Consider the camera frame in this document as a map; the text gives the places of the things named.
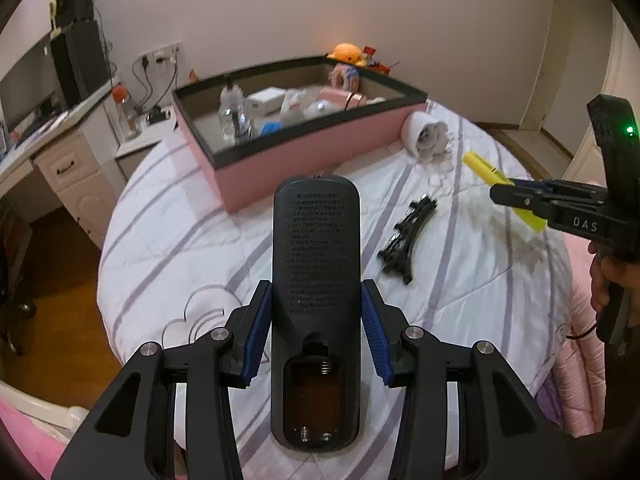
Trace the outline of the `person right hand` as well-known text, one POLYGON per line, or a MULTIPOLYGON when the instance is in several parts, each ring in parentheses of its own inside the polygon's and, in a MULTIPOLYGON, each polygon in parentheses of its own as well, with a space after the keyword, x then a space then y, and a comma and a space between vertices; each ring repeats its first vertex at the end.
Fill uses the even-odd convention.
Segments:
POLYGON ((600 256, 597 244, 590 242, 588 252, 593 255, 590 266, 591 276, 591 307, 600 314, 608 305, 611 295, 608 285, 611 283, 623 284, 626 273, 626 263, 611 256, 600 256))

